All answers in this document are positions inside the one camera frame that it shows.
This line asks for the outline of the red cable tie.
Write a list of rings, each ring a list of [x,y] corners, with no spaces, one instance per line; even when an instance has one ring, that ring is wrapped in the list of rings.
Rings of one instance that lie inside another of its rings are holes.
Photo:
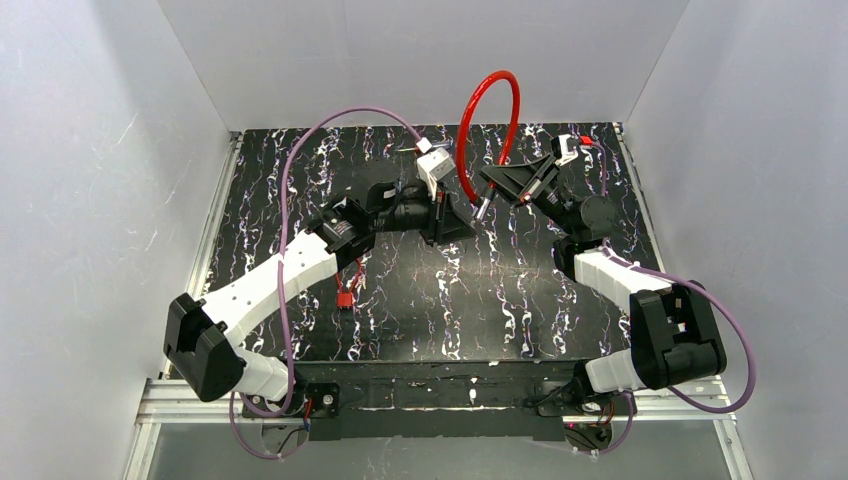
[[[355,275],[352,277],[350,284],[344,282],[340,272],[335,274],[337,284],[336,305],[340,310],[352,310],[355,306],[355,294],[363,273],[363,263],[361,258],[356,260],[356,266],[357,270]]]

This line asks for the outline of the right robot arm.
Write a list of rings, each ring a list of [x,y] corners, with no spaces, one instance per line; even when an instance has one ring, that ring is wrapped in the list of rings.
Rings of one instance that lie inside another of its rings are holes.
[[[707,299],[680,283],[638,271],[606,249],[616,223],[606,196],[574,196],[552,156],[519,165],[489,165],[484,180],[514,205],[530,203],[560,227],[555,265],[568,279],[612,301],[630,319],[630,346],[582,362],[573,398],[616,391],[658,390],[722,373],[727,358]]]

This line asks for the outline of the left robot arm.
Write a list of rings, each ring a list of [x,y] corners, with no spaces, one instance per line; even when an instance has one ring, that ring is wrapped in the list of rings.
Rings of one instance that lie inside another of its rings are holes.
[[[442,185],[378,183],[335,194],[284,249],[230,284],[168,307],[163,351],[202,402],[229,393],[285,401],[296,384],[293,360],[242,348],[248,333],[311,286],[334,277],[373,249],[381,233],[415,231],[426,244],[475,236]]]

